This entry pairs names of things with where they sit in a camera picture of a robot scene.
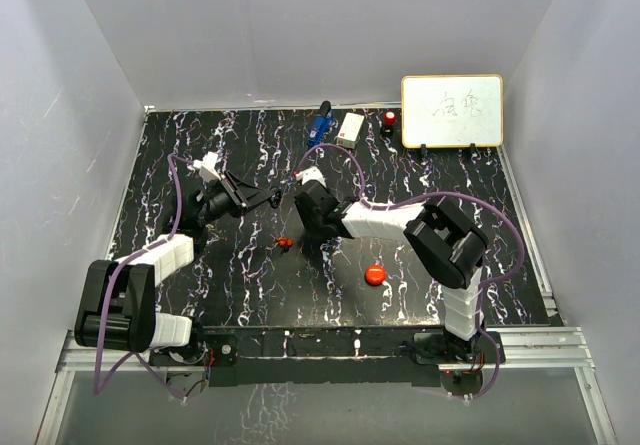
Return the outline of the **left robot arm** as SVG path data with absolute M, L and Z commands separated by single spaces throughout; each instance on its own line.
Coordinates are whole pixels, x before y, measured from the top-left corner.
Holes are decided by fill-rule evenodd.
M 76 316 L 74 338 L 83 347 L 144 352 L 171 348 L 186 364 L 200 361 L 207 341 L 186 316 L 156 309 L 156 288 L 203 252 L 208 226 L 241 218 L 260 205 L 279 206 L 282 191 L 245 183 L 227 172 L 189 194 L 177 190 L 163 233 L 117 260 L 92 262 Z

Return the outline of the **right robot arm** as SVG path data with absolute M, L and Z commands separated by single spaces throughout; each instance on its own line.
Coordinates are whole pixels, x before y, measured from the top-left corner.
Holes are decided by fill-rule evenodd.
M 320 178 L 304 178 L 294 203 L 305 231 L 322 238 L 376 238 L 410 246 L 441 285 L 444 331 L 438 354 L 460 362 L 482 347 L 480 282 L 488 238 L 451 200 L 397 207 L 338 200 Z

